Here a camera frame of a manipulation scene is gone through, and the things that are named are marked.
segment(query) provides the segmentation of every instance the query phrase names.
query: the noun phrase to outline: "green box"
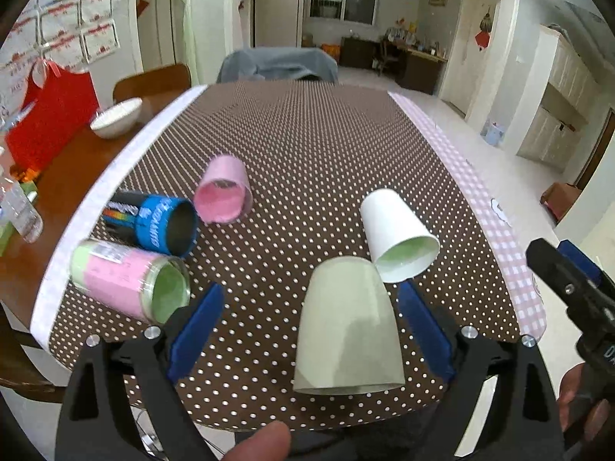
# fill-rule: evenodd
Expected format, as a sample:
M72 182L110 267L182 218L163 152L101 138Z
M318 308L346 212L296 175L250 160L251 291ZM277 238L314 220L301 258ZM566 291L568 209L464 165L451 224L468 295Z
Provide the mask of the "green box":
M25 184L21 184L22 189L25 195L30 194L32 191L37 192L36 186L34 182L26 182ZM0 256L4 254L4 250L8 244L8 240L13 235L15 228L12 223L8 223L5 226L0 226Z

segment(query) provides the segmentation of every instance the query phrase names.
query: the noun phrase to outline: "human hand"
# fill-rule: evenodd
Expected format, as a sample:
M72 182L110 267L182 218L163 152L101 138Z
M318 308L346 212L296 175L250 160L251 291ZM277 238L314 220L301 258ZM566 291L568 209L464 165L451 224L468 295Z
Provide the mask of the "human hand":
M574 400L580 386L580 377L583 371L584 363L574 366L562 378L560 384L560 397L557 400L557 406L560 410L560 424L562 430L566 431L570 426L570 402ZM602 400L596 404L589 415L583 429L583 438L586 442L590 442L596 437L602 426L607 422L611 412L611 405Z
M289 452L290 430L274 421L233 447L221 461L284 461Z

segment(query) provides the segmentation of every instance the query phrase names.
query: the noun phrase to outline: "bowl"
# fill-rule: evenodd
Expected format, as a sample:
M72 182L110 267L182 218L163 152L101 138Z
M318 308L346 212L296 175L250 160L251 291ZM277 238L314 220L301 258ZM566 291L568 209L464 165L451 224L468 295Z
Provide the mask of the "bowl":
M102 139L114 139L127 133L141 112L143 100L128 99L96 116L90 123L91 130Z

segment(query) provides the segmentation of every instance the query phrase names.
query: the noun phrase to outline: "metal bolt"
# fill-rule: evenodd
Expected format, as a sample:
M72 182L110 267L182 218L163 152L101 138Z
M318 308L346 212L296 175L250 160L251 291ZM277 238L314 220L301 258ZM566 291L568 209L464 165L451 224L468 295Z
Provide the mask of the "metal bolt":
M603 308L602 313L607 316L609 322L615 322L615 315L613 315L613 312L611 312L608 308Z
M463 328L461 328L461 334L468 338L468 340L473 340L479 335L479 330L474 326L463 326Z
M149 328L147 328L145 331L143 331L143 335L148 339L148 340L155 340L156 338L158 338L161 334L161 330L158 326L150 326Z
M521 337L521 343L524 347L532 348L536 346L536 338L534 338L531 334L524 334Z
M100 343L100 336L97 334L90 334L86 339L85 339L85 344L88 347L95 347L97 344Z

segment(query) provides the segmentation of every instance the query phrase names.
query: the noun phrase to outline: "polka dot tablecloth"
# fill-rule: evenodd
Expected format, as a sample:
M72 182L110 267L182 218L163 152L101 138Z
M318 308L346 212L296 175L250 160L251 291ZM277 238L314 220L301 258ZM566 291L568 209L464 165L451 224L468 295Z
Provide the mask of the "polka dot tablecloth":
M201 225L186 263L193 292L214 280L226 306L191 375L177 390L192 418L215 428L334 428L405 414L439 399L410 329L398 317L405 385L357 396L294 393L296 339L310 275L338 255L369 258L359 206L370 192L399 192L442 249L415 279L460 325L515 340L515 312L494 254L445 165L386 92L325 83L215 85L148 149L121 189L191 198L216 154L247 166L251 213L226 226ZM113 240L99 221L91 234ZM387 285L397 307L396 285ZM71 367L91 333L135 337L146 324L114 312L69 283L50 338ZM131 401L140 404L134 377Z

